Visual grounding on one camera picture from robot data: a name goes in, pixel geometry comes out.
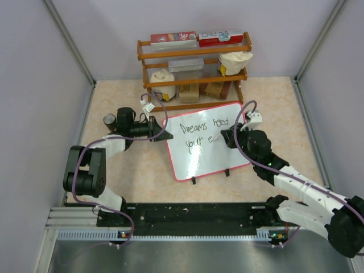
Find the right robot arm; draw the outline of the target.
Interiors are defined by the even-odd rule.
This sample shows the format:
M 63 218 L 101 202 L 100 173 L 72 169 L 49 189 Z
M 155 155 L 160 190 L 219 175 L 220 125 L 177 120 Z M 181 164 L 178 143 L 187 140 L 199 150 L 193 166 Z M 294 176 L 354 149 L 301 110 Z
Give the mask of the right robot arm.
M 271 141 L 262 130 L 246 129 L 239 123 L 222 130 L 228 148 L 237 148 L 253 165 L 259 178 L 290 192 L 301 203 L 286 196 L 266 201 L 266 220 L 272 225 L 282 221 L 302 226 L 327 239 L 341 255 L 363 255 L 363 199 L 339 195 L 295 170 L 271 149 Z

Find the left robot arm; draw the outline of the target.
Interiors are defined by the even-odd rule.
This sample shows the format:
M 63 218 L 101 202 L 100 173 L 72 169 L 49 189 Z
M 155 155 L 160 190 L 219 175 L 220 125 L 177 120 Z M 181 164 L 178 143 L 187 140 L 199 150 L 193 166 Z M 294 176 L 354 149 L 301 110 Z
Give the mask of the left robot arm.
M 129 212 L 124 208 L 125 199 L 106 186 L 106 161 L 128 150 L 135 141 L 173 139 L 173 134 L 161 127 L 154 116 L 142 115 L 144 118 L 137 121 L 132 108 L 122 107 L 117 115 L 104 116 L 109 134 L 89 147 L 72 146 L 65 168 L 64 190 L 74 196 L 84 196 L 88 204 L 109 210 L 110 220 L 119 226 L 128 221 Z

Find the pink framed whiteboard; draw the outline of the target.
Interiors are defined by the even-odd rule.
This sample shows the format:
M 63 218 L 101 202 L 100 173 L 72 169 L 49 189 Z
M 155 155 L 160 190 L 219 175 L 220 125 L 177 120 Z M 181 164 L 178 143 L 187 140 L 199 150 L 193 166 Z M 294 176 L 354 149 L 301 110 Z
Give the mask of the pink framed whiteboard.
M 177 181 L 222 172 L 249 164 L 236 149 L 229 148 L 220 131 L 231 128 L 241 110 L 239 102 L 175 115 L 163 121 L 173 134 L 167 148 Z M 215 136 L 221 139 L 212 141 Z

